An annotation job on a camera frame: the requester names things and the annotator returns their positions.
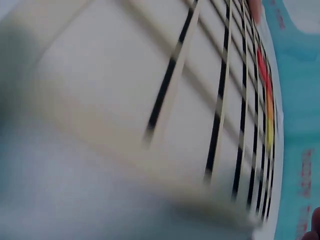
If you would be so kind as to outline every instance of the fingertip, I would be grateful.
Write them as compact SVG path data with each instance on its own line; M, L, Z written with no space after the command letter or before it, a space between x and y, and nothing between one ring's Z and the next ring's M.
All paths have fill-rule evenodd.
M301 240L319 240L319 236L315 231L306 232Z
M254 22L259 24L262 12L261 0L248 0L248 3Z
M311 230L320 234L320 207L317 207L312 213Z

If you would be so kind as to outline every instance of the black line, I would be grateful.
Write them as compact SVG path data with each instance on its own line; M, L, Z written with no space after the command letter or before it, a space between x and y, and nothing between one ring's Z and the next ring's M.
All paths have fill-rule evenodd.
M262 215L261 215L261 218L262 218L262 219L265 218L266 207L267 207L267 200L268 200L268 190L265 190L264 200L263 200L263 207L262 207Z
M181 33L178 39L178 42L179 42L178 44L182 45L184 43L193 14L194 14L194 11L191 8L189 8L188 15L186 17L186 20L184 22L183 28L181 30ZM171 78L175 70L175 67L176 67L176 60L175 60L175 56L172 55L169 60L168 67L163 77L162 84L160 86L158 95L156 97L156 100L147 124L147 128L146 128L147 132L151 135L154 133L154 130L156 128L158 118L159 118L159 115L160 115L160 112L161 112L161 109L162 109L162 106L171 82Z
M266 180L269 180L269 175L270 175L270 164L271 164L271 160L270 160L270 156L268 154L268 164L266 166Z
M254 28L251 26L251 33L252 36L255 36ZM256 53L256 43L255 40L253 39L253 62L254 62L254 80L258 86L258 70L257 70L257 53ZM254 111L255 111L255 116L257 121L259 122L259 114L258 114L258 108L259 108L259 96L258 96L258 91L254 92ZM252 162L252 168L251 168L251 174L250 174L250 182L249 182L249 191L248 191L248 197L246 201L247 208L251 208L252 204L252 198L253 198L253 193L254 193L254 186L255 186L255 168L256 168L256 158L257 158L257 148L258 148L258 126L254 124L254 133L253 133L253 155L255 156L255 159L253 159Z
M226 6L225 15L226 15L226 18L228 20L230 20L230 8L228 6ZM228 48L229 48L229 46L228 46L229 34L230 33L229 33L228 26L225 26L224 27L223 47L225 48L226 51L228 51ZM224 100L226 74L227 74L227 63L224 62L223 59L221 59L218 98L221 98L222 102ZM208 157L207 157L206 166L205 166L205 173L204 173L205 180L211 179L211 176L212 176L212 171L213 171L214 162L215 162L215 154L216 154L217 144L218 144L218 134L219 134L219 128L220 128L220 121L221 121L221 119L219 117L219 114L215 113L214 120L213 120L213 126L212 126L210 146L209 146L209 151L208 151Z
M262 188L263 188L263 175L264 175L264 169L265 169L265 155L266 155L266 146L262 144L262 154L261 154L261 178L259 182L259 189L258 189L258 199L256 202L256 211L259 212L260 209L260 202L261 202L261 196L262 196Z
M270 197L269 197L268 208L267 208L267 210L266 210L266 219L268 219L268 218L269 218L270 205L271 205L271 192L270 192Z
M241 4L240 9L242 12L244 12L244 7ZM242 29L245 30L245 21L241 19L242 23ZM242 36L242 50L245 54L245 58L247 59L247 44L245 35ZM247 88L247 65L246 62L242 62L242 89ZM242 97L241 100L241 118L240 118L240 132L239 132L239 138L240 135L243 134L243 137L245 136L245 126L246 126L246 101ZM243 161L243 148L244 143L242 146L238 146L238 152L236 156L236 165L235 165L235 171L234 171L234 179L233 179L233 186L232 186L232 198L236 199L238 195L239 190L239 184L240 184L240 174L241 174L241 167L242 167L242 161Z

